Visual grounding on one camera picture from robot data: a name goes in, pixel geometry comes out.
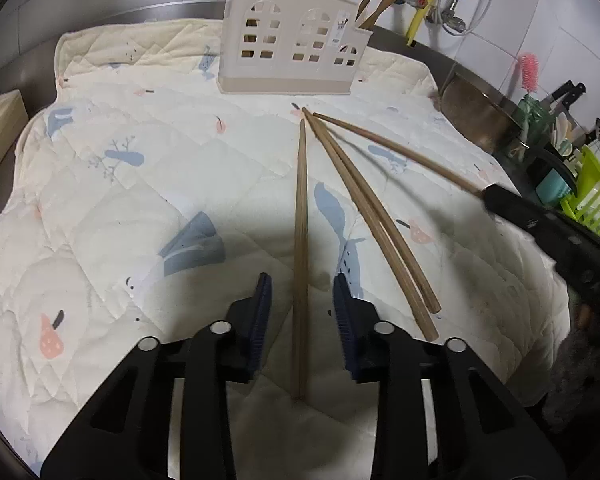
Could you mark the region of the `green glass jar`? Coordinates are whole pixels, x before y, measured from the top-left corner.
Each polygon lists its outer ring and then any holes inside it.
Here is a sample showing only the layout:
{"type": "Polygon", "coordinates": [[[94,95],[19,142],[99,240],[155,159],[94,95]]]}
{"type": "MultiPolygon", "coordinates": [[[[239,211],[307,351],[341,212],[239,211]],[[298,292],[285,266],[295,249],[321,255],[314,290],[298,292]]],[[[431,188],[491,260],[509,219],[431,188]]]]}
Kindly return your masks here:
{"type": "Polygon", "coordinates": [[[513,120],[520,127],[519,142],[524,148],[530,148],[545,138],[553,117],[540,101],[526,93],[513,112],[513,120]]]}

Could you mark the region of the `wall valve right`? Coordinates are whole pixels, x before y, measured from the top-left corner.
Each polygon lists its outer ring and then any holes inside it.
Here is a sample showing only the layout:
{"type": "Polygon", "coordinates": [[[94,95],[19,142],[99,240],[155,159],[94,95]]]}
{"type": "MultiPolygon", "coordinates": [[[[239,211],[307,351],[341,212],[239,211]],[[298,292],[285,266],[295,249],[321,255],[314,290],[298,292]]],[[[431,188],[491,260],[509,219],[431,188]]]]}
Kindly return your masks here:
{"type": "Polygon", "coordinates": [[[465,21],[452,9],[440,10],[434,6],[427,15],[427,20],[432,24],[441,25],[451,35],[463,35],[467,30],[465,21]]]}

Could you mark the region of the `steel saucepan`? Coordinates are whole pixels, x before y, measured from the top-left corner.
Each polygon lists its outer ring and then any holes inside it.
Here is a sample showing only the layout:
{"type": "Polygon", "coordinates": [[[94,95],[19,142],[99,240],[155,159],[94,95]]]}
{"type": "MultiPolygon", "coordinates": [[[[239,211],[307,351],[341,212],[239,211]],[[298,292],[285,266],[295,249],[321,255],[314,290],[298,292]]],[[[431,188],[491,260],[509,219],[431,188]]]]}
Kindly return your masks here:
{"type": "Polygon", "coordinates": [[[440,94],[440,110],[465,139],[494,154],[520,133],[497,102],[462,74],[453,74],[440,94]]]}

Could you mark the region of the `beige plastic utensil holder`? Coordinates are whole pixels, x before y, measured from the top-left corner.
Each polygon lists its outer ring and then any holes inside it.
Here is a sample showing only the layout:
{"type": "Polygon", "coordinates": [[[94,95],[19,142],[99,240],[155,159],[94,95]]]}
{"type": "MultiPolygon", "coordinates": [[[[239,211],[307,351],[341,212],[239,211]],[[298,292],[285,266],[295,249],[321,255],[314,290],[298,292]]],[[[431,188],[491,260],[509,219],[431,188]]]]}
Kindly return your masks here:
{"type": "Polygon", "coordinates": [[[349,0],[226,0],[218,86],[230,94],[346,96],[372,33],[349,0]]]}

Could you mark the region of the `black handled kitchen knife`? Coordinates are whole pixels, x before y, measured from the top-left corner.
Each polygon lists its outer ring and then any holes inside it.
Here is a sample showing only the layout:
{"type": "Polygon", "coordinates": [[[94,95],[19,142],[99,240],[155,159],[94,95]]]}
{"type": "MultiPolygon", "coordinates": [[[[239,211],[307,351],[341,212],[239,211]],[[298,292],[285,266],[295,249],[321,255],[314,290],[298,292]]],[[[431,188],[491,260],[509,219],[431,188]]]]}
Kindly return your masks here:
{"type": "Polygon", "coordinates": [[[574,84],[571,80],[567,80],[550,95],[550,109],[554,110],[556,106],[562,106],[565,110],[569,110],[585,93],[586,85],[583,82],[574,84]]]}

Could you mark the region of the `green plastic dish rack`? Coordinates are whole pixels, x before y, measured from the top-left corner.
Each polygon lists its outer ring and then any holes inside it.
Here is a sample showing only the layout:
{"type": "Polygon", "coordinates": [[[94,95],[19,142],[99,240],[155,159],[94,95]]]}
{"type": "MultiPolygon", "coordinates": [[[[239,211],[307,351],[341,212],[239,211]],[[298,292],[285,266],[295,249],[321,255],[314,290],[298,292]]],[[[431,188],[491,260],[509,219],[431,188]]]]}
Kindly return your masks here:
{"type": "Polygon", "coordinates": [[[600,161],[585,146],[579,158],[576,190],[561,201],[562,212],[600,236],[600,161]]]}

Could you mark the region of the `pink bottle brush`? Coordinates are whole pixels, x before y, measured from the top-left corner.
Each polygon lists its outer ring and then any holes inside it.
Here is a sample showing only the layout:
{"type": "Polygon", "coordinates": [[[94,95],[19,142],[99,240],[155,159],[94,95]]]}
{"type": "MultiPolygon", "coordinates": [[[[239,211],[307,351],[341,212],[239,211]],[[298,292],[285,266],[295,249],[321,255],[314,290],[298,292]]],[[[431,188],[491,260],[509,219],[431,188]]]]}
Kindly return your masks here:
{"type": "Polygon", "coordinates": [[[527,93],[538,91],[539,60],[535,54],[524,52],[518,56],[520,86],[527,93]]]}

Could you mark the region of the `cream quilted patterned mat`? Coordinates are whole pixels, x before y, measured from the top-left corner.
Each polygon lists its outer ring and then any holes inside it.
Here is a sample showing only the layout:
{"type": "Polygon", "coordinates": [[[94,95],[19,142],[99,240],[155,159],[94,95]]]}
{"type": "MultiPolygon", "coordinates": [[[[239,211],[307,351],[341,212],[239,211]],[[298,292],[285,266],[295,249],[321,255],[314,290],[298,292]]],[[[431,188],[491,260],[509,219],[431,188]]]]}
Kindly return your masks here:
{"type": "Polygon", "coordinates": [[[229,96],[222,25],[62,36],[55,101],[24,127],[0,212],[0,429],[33,470],[140,338],[185,339],[273,281],[263,368],[230,387],[243,479],[365,479],[377,391],[343,366],[330,285],[413,336],[380,248],[306,128],[309,369],[292,395],[294,201],[302,107],[412,148],[473,184],[498,162],[438,111],[422,63],[367,50],[346,96],[229,96]]]}

